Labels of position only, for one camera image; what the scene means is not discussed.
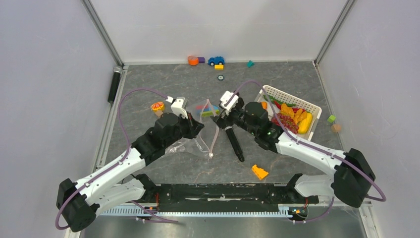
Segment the red grape bunch toy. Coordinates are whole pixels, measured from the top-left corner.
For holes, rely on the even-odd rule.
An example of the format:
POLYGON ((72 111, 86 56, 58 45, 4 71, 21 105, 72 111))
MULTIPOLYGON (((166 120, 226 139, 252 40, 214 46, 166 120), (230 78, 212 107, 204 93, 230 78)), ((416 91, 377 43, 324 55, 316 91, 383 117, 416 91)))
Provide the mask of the red grape bunch toy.
POLYGON ((271 121, 277 125, 280 125, 280 123, 288 130, 290 130, 293 133, 298 133, 299 126, 298 121, 295 119, 295 114, 287 114, 284 115, 282 113, 277 113, 277 117, 280 119, 278 121, 275 116, 272 117, 271 121))

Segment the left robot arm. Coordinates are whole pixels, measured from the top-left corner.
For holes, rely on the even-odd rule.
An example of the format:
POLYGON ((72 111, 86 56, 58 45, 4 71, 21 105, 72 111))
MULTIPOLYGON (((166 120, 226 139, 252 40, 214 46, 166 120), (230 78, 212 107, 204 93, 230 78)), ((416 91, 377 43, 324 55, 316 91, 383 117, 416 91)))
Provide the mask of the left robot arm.
POLYGON ((132 200, 152 201, 156 195, 152 185, 142 183, 138 178, 127 185, 118 182, 162 157, 178 140, 196 138, 204 127, 191 113, 187 113, 186 118, 164 113, 122 155, 103 168, 77 181, 63 180, 57 192, 56 228, 63 228, 59 225, 59 219, 63 217, 67 228, 79 232, 109 208, 132 200))

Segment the clear polka dot zip bag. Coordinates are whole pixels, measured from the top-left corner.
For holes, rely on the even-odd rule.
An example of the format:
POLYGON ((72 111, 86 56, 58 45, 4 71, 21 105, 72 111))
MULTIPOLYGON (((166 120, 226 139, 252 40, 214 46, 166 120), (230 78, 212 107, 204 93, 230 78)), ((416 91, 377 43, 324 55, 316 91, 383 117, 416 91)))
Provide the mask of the clear polka dot zip bag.
POLYGON ((173 113, 179 112, 176 107, 181 107, 188 116, 187 128, 192 129, 193 136, 181 138, 170 145, 165 151, 165 156, 186 152, 211 159, 215 154, 214 147, 220 133, 220 129, 211 120, 212 116, 219 114, 218 106, 208 98, 189 103, 185 98, 179 97, 175 106, 171 106, 173 113))

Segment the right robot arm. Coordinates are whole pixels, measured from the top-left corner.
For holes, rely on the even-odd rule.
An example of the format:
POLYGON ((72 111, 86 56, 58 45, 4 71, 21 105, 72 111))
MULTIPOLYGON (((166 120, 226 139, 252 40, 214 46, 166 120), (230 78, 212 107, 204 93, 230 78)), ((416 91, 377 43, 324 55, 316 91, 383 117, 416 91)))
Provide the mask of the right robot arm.
POLYGON ((309 196, 335 196, 346 205, 359 208, 368 197, 375 174, 361 151, 330 149, 302 139, 272 122, 258 102, 250 102, 244 108, 235 106, 230 112, 222 110, 212 119, 222 129, 236 125, 252 134, 264 150, 296 158, 324 173, 297 175, 290 180, 286 188, 290 201, 299 202, 309 196))

